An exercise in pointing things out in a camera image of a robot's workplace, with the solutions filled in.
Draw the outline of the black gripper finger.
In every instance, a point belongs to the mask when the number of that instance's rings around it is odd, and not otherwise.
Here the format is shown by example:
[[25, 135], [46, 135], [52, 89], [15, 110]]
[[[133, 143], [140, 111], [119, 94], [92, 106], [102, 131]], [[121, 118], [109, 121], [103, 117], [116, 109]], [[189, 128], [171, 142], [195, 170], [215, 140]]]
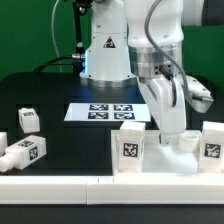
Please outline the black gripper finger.
[[174, 141], [174, 135], [160, 134], [160, 144], [163, 146], [169, 146]]

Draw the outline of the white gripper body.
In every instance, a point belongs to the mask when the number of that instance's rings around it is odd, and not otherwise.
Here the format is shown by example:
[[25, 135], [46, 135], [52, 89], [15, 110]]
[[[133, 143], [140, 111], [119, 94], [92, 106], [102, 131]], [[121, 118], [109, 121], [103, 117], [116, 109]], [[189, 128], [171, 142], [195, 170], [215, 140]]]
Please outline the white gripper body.
[[175, 86], [177, 102], [175, 106], [172, 106], [172, 83], [163, 75], [152, 79], [138, 79], [140, 93], [163, 135], [180, 134], [186, 129], [184, 94], [177, 81], [175, 81]]

